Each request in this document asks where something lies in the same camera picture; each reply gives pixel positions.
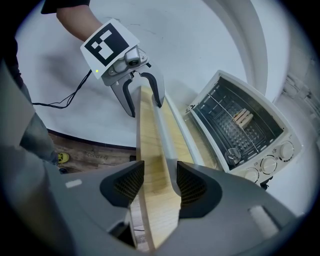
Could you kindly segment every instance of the toaster oven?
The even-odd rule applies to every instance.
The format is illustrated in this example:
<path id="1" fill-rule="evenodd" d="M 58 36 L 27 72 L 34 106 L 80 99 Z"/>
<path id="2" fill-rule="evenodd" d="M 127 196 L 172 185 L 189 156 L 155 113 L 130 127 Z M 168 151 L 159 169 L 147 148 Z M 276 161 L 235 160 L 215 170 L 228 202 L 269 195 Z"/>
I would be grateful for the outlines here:
<path id="1" fill-rule="evenodd" d="M 219 70 L 185 111 L 223 171 L 260 184 L 293 161 L 302 145 L 259 91 Z"/>

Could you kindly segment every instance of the white oven casing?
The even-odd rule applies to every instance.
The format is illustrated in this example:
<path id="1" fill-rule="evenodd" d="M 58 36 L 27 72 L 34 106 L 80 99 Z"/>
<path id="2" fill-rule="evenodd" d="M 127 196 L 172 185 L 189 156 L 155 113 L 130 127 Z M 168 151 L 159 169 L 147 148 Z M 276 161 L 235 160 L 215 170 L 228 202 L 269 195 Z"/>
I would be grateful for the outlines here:
<path id="1" fill-rule="evenodd" d="M 229 81 L 230 83 L 247 93 L 249 96 L 251 96 L 254 100 L 256 100 L 283 129 L 283 132 L 268 146 L 260 148 L 259 153 L 256 152 L 255 154 L 252 154 L 252 156 L 250 156 L 250 159 L 231 170 L 214 138 L 211 136 L 210 132 L 197 116 L 197 114 L 193 111 L 193 109 L 197 105 L 199 105 L 204 100 L 204 98 L 208 96 L 208 93 L 212 91 L 212 89 L 217 85 L 220 78 Z M 292 127 L 286 120 L 286 117 L 255 88 L 224 71 L 217 71 L 217 73 L 209 81 L 206 87 L 189 105 L 186 113 L 189 112 L 192 113 L 194 120 L 198 123 L 208 142 L 212 146 L 223 170 L 226 173 L 244 177 L 257 184 L 270 179 L 274 174 L 282 170 L 286 165 L 296 159 L 296 157 L 302 150 L 302 145 L 299 142 Z"/>

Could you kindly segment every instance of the wooden plank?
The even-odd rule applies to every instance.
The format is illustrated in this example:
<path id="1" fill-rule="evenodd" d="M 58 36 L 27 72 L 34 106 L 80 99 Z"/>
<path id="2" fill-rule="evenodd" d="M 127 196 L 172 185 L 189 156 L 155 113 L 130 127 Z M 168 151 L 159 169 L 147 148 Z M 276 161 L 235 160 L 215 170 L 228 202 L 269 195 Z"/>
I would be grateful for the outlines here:
<path id="1" fill-rule="evenodd" d="M 144 160 L 144 184 L 139 193 L 146 239 L 150 250 L 158 248 L 178 225 L 181 198 L 172 188 L 148 87 L 140 89 L 137 159 Z M 164 100 L 162 111 L 180 161 L 193 163 L 178 124 Z"/>

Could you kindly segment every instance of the yellow shoe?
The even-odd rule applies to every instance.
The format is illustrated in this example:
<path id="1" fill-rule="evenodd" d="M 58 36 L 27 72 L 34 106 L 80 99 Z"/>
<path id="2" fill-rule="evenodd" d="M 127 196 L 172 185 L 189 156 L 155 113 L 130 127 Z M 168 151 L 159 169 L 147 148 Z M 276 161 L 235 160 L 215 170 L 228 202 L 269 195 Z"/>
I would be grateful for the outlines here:
<path id="1" fill-rule="evenodd" d="M 69 154 L 65 152 L 58 153 L 58 164 L 64 164 L 69 161 Z"/>

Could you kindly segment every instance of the person's arm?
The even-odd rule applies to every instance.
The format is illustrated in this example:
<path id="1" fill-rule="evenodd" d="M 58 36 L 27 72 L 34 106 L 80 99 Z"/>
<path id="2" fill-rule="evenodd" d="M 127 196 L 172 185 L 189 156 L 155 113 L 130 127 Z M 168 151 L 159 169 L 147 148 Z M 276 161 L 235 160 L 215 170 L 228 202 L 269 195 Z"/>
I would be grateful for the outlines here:
<path id="1" fill-rule="evenodd" d="M 66 30 L 82 41 L 86 41 L 102 26 L 88 5 L 57 8 L 56 17 Z"/>

